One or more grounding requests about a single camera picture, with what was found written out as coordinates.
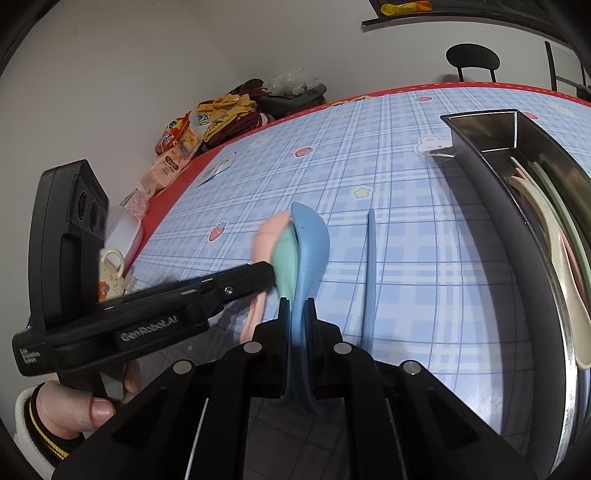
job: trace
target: chair backrest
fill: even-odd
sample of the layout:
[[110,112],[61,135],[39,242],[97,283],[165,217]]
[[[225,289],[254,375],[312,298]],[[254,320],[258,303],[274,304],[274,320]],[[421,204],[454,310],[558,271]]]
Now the chair backrest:
[[492,81],[495,82],[495,70],[501,66],[501,61],[495,52],[475,43],[454,45],[447,51],[446,58],[451,65],[457,68],[462,82],[464,81],[462,69],[468,67],[490,70]]

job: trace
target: human hand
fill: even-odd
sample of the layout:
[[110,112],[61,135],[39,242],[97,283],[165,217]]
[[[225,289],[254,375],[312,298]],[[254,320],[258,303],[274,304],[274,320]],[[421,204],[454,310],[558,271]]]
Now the human hand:
[[[136,360],[127,363],[122,404],[142,390],[142,383],[139,363]],[[37,395],[37,413],[41,422],[53,435],[64,440],[75,439],[80,432],[99,428],[115,415],[115,411],[109,400],[66,387],[56,380],[45,382]]]

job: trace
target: dark red cloth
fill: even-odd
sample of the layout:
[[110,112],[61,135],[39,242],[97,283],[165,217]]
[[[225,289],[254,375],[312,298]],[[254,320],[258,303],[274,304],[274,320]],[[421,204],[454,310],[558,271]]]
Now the dark red cloth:
[[227,142],[234,137],[237,137],[238,135],[245,134],[250,130],[260,127],[262,123],[263,120],[261,118],[260,112],[251,112],[242,118],[236,118],[236,120],[226,126],[226,128],[212,136],[208,140],[207,146],[209,148],[213,148],[221,143]]

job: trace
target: beige spoon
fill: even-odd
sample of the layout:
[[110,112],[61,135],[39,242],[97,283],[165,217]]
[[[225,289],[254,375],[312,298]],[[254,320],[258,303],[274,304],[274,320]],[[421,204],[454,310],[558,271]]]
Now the beige spoon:
[[519,177],[510,177],[508,181],[531,203],[546,232],[552,265],[569,312],[570,326],[573,330],[574,358],[581,370],[587,370],[591,367],[591,320],[574,282],[566,247],[560,235],[560,226],[546,199],[530,182]]

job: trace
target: star print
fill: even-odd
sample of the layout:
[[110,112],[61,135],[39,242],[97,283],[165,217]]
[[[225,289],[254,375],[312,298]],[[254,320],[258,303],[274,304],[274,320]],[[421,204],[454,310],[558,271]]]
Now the star print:
[[361,199],[368,198],[370,193],[371,193],[371,189],[369,189],[367,187],[360,187],[353,192],[353,195],[355,195],[355,198],[357,200],[361,200]]

